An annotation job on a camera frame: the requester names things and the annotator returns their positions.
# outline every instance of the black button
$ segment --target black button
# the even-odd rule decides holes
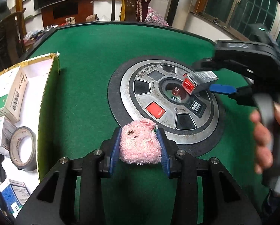
[[[195,129],[196,126],[189,114],[178,113],[176,116],[175,128],[178,130],[191,130]]]
[[[184,105],[199,118],[202,117],[206,109],[206,104],[199,100],[195,95],[191,95]]]
[[[137,80],[137,79],[134,81],[135,95],[141,95],[141,94],[145,94],[145,93],[149,93],[149,92],[150,92],[150,88],[149,88],[148,82],[144,82],[144,81]]]
[[[175,73],[175,67],[169,65],[161,65],[161,67],[168,73]]]
[[[210,97],[208,96],[208,93],[206,91],[199,92],[199,96],[203,99],[206,99],[207,101],[210,101]]]
[[[158,81],[159,79],[163,78],[165,75],[160,73],[158,70],[153,70],[151,73],[147,74],[149,77]]]

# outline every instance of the small cardboard box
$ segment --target small cardboard box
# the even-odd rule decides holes
[[[5,179],[0,184],[1,194],[11,214],[16,218],[19,211],[30,197],[26,186],[22,182]]]
[[[97,14],[90,15],[86,18],[86,22],[93,22],[97,20],[98,20]]]
[[[9,155],[10,139],[15,130],[16,126],[9,119],[0,117],[0,154]]]
[[[0,75],[0,117],[14,124],[20,120],[20,108],[28,79],[21,66]]]
[[[184,75],[184,81],[181,85],[189,95],[193,95],[200,91],[207,90],[209,86],[217,80],[218,77],[213,71],[193,72]]]
[[[66,23],[67,25],[73,25],[73,24],[75,24],[75,19],[74,19],[74,17],[66,18],[66,19],[65,19],[65,23]]]

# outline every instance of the barcode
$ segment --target barcode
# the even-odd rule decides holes
[[[18,98],[19,98],[19,92],[16,91],[15,100],[14,100],[14,103],[13,103],[13,110],[14,110],[14,111],[16,111]]]
[[[15,212],[15,213],[19,213],[19,211],[20,211],[20,208],[18,207],[18,205],[17,205],[17,203],[16,202],[14,202],[12,205],[10,205],[11,206],[11,208],[13,209],[13,211]]]
[[[7,138],[5,138],[5,145],[8,146],[8,147],[10,146],[10,140],[7,139]]]
[[[208,71],[208,72],[205,72],[211,79],[213,78],[217,78],[217,76],[212,72],[212,71]]]

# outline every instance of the green felt table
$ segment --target green felt table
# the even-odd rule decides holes
[[[160,55],[191,65],[211,57],[214,45],[162,27],[97,23],[57,30],[30,58],[50,52],[60,52],[61,66],[54,112],[53,149],[57,160],[63,156],[84,157],[111,137],[118,124],[109,109],[107,88],[120,64],[143,55]],[[228,70],[216,74],[219,84],[247,84],[241,75]],[[261,176],[253,172],[253,125],[249,121],[253,108],[237,105],[227,96],[220,98],[226,111],[224,134],[201,158],[218,157],[259,209],[268,190],[261,185]],[[107,224],[170,224],[175,189],[176,180],[167,179],[160,164],[118,162],[113,177],[102,180]],[[76,193],[78,210],[78,185]],[[202,221],[199,199],[198,223]]]

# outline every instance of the human hand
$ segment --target human hand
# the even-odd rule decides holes
[[[275,106],[275,118],[280,125],[280,105],[274,104]],[[273,164],[273,155],[268,148],[268,144],[272,140],[271,133],[261,123],[261,115],[257,110],[254,110],[250,114],[250,120],[254,123],[253,136],[256,141],[255,157],[256,163],[254,170],[256,173],[263,173],[264,169],[270,168]]]

